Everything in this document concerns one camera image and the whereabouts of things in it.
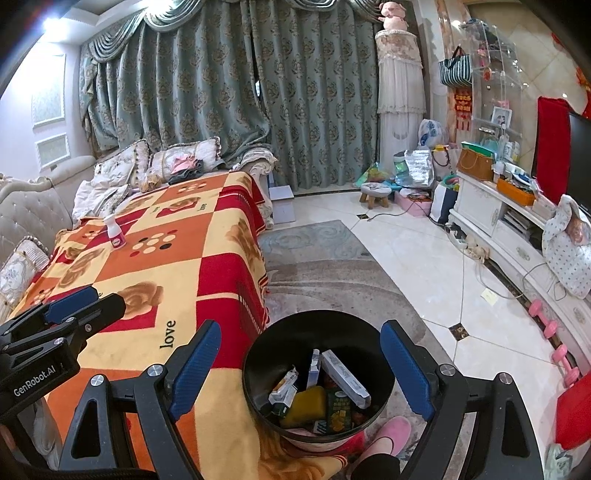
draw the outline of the red cloth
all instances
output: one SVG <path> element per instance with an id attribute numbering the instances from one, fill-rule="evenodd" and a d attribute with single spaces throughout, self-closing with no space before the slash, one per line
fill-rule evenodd
<path id="1" fill-rule="evenodd" d="M 591 438 L 591 374 L 585 375 L 558 397 L 556 443 L 564 450 Z"/>
<path id="2" fill-rule="evenodd" d="M 538 98 L 536 177 L 544 195 L 555 204 L 569 182 L 570 111 L 572 107 L 562 98 Z"/>

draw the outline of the photo frame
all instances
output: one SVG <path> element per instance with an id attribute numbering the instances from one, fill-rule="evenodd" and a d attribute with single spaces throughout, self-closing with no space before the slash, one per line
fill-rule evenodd
<path id="1" fill-rule="evenodd" d="M 500 127 L 502 127 L 503 124 L 505 124 L 505 128 L 509 128 L 511 126 L 512 116 L 513 110 L 511 110 L 510 108 L 496 106 L 492 110 L 491 122 L 495 125 L 499 125 Z"/>

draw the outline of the tv stand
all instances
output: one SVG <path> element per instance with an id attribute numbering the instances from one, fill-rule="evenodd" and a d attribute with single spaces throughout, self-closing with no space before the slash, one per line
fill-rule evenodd
<path id="1" fill-rule="evenodd" d="M 574 356 L 581 373 L 586 374 L 591 370 L 591 306 L 564 289 L 541 252 L 503 217 L 513 209 L 542 230 L 545 220 L 530 207 L 522 207 L 499 193 L 494 183 L 461 172 L 458 176 L 460 192 L 450 222 L 473 235 L 479 245 L 488 247 L 491 260 L 528 300 L 541 300 L 547 318 L 558 321 L 558 337 Z"/>

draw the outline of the gray rug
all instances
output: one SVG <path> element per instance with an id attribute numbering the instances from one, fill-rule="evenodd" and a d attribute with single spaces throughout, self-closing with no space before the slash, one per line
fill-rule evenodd
<path id="1" fill-rule="evenodd" d="M 259 244 L 269 275 L 266 305 L 272 322 L 315 309 L 351 313 L 378 330 L 387 320 L 395 319 L 413 342 L 425 347 L 438 363 L 452 363 L 400 289 L 341 221 L 265 233 Z M 406 417 L 413 425 L 411 438 L 398 455 L 404 466 L 426 423 L 410 410 L 398 383 L 368 436 L 372 438 L 388 419 L 397 415 Z M 472 425 L 473 416 L 467 416 L 445 480 L 459 476 Z M 333 477 L 344 478 L 343 472 Z"/>

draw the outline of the black pants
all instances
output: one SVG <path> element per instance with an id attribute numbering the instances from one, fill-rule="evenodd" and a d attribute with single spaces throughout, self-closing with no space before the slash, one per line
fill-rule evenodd
<path id="1" fill-rule="evenodd" d="M 400 460 L 387 453 L 377 453 L 361 462 L 351 480 L 396 480 L 400 476 Z"/>

